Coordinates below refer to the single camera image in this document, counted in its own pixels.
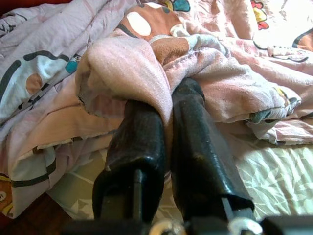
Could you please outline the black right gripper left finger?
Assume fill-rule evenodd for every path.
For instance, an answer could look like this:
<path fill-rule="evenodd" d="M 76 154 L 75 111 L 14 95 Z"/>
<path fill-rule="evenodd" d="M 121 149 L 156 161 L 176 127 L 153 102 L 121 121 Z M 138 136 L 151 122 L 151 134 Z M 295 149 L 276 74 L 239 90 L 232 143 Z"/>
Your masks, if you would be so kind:
<path fill-rule="evenodd" d="M 95 219 L 134 219 L 150 223 L 163 193 L 166 165 L 161 117 L 144 102 L 127 101 L 105 167 L 93 185 Z"/>

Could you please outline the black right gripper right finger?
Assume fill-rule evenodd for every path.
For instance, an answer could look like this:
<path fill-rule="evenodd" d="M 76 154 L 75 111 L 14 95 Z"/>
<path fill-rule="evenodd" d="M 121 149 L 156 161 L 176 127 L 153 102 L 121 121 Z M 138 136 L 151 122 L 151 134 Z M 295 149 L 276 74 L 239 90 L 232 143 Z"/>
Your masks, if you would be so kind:
<path fill-rule="evenodd" d="M 184 79 L 172 99 L 171 176 L 174 200 L 183 219 L 253 219 L 254 203 L 224 136 L 205 108 L 199 84 Z"/>

